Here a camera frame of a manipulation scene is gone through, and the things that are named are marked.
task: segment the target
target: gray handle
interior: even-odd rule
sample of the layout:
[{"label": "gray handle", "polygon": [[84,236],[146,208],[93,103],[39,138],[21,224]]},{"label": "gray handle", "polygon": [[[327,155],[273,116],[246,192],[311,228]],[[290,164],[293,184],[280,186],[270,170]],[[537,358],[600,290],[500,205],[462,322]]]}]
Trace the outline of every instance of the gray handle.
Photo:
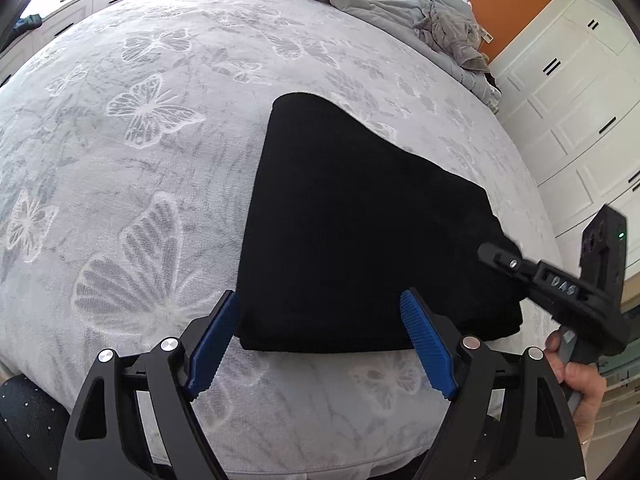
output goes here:
[{"label": "gray handle", "polygon": [[[571,360],[571,356],[575,350],[575,344],[578,342],[578,336],[576,333],[567,326],[560,327],[560,347],[558,348],[558,357],[562,361],[562,364],[567,364]],[[567,404],[569,405],[569,411],[573,415],[575,413],[578,404],[582,401],[582,394],[580,392],[574,392],[566,384],[562,384],[562,390],[564,396],[567,397]]]}]

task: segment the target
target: bed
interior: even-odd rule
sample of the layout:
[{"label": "bed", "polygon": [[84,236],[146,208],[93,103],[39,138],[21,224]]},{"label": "bed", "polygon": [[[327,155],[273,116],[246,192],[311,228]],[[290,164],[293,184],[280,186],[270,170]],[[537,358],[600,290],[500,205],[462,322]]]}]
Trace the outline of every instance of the bed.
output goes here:
[{"label": "bed", "polygon": [[[207,313],[236,282],[271,104],[294,91],[484,187],[523,252],[559,262],[492,112],[411,47],[311,0],[126,0],[0,89],[2,360],[71,410],[101,349],[147,351]],[[548,315],[523,314],[494,348],[543,345]],[[265,354],[233,340],[194,409],[231,478],[342,480],[422,453],[447,403],[413,351]],[[146,397],[142,411],[164,462]]]}]

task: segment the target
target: blue gripper pad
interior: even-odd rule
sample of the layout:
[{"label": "blue gripper pad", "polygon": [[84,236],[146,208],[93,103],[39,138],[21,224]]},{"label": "blue gripper pad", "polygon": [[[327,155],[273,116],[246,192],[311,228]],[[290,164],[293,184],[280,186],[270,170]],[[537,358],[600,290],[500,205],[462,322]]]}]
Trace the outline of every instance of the blue gripper pad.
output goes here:
[{"label": "blue gripper pad", "polygon": [[453,360],[420,303],[408,290],[400,296],[400,316],[431,386],[451,400],[458,390]]},{"label": "blue gripper pad", "polygon": [[211,386],[239,320],[240,304],[233,293],[222,304],[191,354],[190,374],[184,389],[193,399]]}]

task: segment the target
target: hand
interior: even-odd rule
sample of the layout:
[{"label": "hand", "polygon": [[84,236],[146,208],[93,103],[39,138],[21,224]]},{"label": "hand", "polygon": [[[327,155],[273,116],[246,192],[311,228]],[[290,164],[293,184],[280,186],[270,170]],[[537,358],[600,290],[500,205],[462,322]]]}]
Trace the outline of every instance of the hand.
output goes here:
[{"label": "hand", "polygon": [[565,382],[572,390],[582,394],[582,401],[574,413],[575,429],[585,452],[585,443],[593,436],[596,414],[602,404],[607,381],[600,376],[597,368],[578,363],[568,363],[566,366],[558,357],[560,333],[552,332],[546,339],[545,355],[558,382]]}]

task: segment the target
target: drawer handle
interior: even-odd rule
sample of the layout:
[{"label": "drawer handle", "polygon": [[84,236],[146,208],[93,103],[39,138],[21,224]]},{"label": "drawer handle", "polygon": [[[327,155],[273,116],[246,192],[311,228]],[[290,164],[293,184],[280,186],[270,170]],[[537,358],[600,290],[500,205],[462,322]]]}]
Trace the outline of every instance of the drawer handle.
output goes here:
[{"label": "drawer handle", "polygon": [[549,70],[549,67],[551,67],[551,65],[553,65],[553,63],[555,63],[556,61],[558,61],[558,58],[557,58],[557,57],[555,57],[555,58],[554,58],[554,60],[553,60],[551,63],[549,63],[547,66],[545,66],[545,67],[542,69],[542,72],[546,73],[546,71],[547,71],[547,70]]},{"label": "drawer handle", "polygon": [[61,30],[57,31],[53,37],[57,38],[60,34],[62,34],[65,30],[69,30],[71,27],[73,27],[74,24],[73,23],[69,23],[65,28],[62,28]]},{"label": "drawer handle", "polygon": [[562,65],[562,61],[558,61],[552,68],[551,70],[549,70],[549,72],[547,72],[547,75],[552,75],[553,72],[555,72],[556,68],[558,68],[560,65]]},{"label": "drawer handle", "polygon": [[598,133],[601,134],[604,130],[609,128],[615,121],[616,121],[616,118],[613,117],[612,120],[610,120],[607,124],[605,124],[603,127],[601,127],[601,129],[600,129],[600,131]]}]

